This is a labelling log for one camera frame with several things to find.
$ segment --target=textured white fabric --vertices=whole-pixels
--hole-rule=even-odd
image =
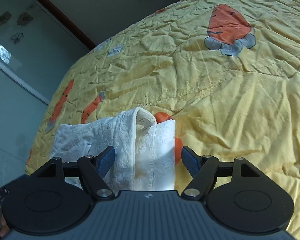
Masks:
[[[63,162],[75,162],[113,146],[114,165],[104,180],[114,192],[173,190],[174,136],[174,120],[157,124],[152,114],[137,107],[92,123],[59,125],[50,158],[59,156]],[[79,186],[78,179],[66,181]]]

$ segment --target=brown wooden trim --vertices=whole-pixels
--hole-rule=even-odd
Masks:
[[[90,40],[72,21],[70,21],[52,2],[49,0],[37,0],[55,18],[57,18],[69,31],[73,33],[88,49],[94,49],[95,44]]]

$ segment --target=yellow bedspread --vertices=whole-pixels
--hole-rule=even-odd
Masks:
[[[60,123],[136,106],[171,115],[199,155],[261,169],[293,198],[288,231],[300,239],[300,0],[181,0],[118,33],[64,77],[27,173],[48,160]],[[180,162],[176,189],[190,180]]]

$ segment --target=blue gripper pad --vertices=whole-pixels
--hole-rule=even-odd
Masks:
[[[182,148],[181,151],[182,163],[193,178],[200,170],[198,158],[200,157],[195,152],[193,152],[188,146],[184,146]]]
[[[4,240],[293,240],[286,231],[250,236],[215,222],[201,202],[177,191],[122,191],[100,201],[79,225],[52,236],[11,231]]]
[[[107,147],[102,153],[97,156],[99,160],[98,166],[96,167],[97,172],[104,178],[115,159],[115,150],[112,146]]]

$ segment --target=silver screw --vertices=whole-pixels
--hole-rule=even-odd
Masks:
[[[200,194],[200,191],[196,188],[187,188],[183,193],[188,197],[196,197]]]
[[[106,189],[106,188],[99,189],[99,190],[97,191],[97,195],[98,195],[99,197],[110,197],[111,194],[112,194],[112,191],[109,190],[109,189]]]

